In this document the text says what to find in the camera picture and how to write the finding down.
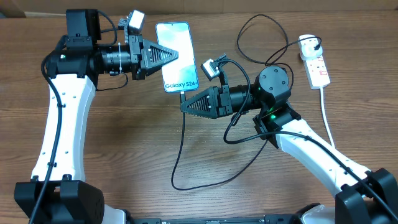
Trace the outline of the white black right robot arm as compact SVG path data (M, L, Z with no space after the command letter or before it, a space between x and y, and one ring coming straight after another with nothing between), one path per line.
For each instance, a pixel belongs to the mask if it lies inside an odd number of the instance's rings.
M328 144L291 107L291 90L285 69L263 69L252 85L230 87L222 69L204 69L213 86L183 100L181 110L206 118L231 115L236 124L242 112L259 109L253 119L255 138L302 163L331 193L334 207L311 205L299 216L300 223L397 223L397 181L387 170L375 172L347 158Z

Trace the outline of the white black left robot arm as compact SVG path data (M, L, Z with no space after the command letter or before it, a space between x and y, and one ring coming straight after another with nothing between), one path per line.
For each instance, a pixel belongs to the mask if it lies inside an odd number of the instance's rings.
M100 189L87 184L84 170L86 124L101 74L143 80L176 60L178 52L143 38L145 15L132 11L113 24L125 42L101 42L97 9L66 11L67 33L43 59L49 112L37 163L14 200L31 223L132 223L128 211L105 204Z

